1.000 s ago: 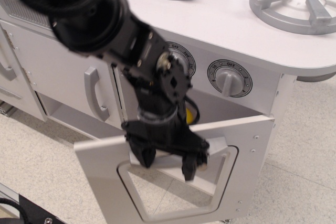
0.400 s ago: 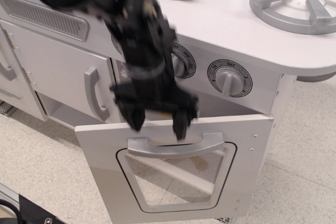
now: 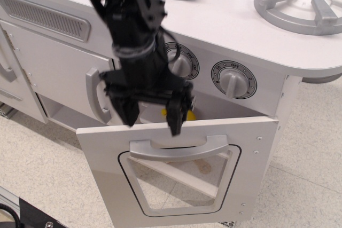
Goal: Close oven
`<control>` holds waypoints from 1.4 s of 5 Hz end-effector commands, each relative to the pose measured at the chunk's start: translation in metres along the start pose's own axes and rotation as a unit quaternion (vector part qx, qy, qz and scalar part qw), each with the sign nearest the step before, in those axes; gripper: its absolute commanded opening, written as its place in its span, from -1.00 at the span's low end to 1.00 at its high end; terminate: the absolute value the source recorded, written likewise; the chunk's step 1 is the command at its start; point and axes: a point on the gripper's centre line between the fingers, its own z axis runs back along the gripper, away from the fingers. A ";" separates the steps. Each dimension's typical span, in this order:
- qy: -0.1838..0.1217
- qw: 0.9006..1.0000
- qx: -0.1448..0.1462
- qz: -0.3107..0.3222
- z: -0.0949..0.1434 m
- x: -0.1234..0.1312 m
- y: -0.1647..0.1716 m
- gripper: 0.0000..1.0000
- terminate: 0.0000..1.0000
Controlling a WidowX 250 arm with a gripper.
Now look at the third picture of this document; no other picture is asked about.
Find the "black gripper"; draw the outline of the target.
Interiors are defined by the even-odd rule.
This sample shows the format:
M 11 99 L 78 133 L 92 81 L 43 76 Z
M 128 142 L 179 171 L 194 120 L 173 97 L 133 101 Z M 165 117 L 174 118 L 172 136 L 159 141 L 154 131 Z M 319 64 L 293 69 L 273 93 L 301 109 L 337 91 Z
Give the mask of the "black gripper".
M 165 49 L 115 49 L 121 68 L 101 72 L 106 95 L 125 125 L 132 127 L 141 101 L 163 105 L 172 136 L 193 110 L 193 85 L 173 74 Z

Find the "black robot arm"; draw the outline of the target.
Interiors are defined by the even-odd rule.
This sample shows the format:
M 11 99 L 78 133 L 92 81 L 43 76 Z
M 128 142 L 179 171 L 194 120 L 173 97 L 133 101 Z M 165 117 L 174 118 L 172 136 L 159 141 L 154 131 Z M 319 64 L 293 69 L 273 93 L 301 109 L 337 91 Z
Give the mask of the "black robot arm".
M 139 116 L 139 102 L 166 107 L 166 120 L 173 136 L 179 135 L 193 107 L 193 85 L 174 75 L 161 23 L 166 16 L 162 0 L 90 0 L 107 25 L 119 70 L 99 74 L 105 92 L 125 125 Z

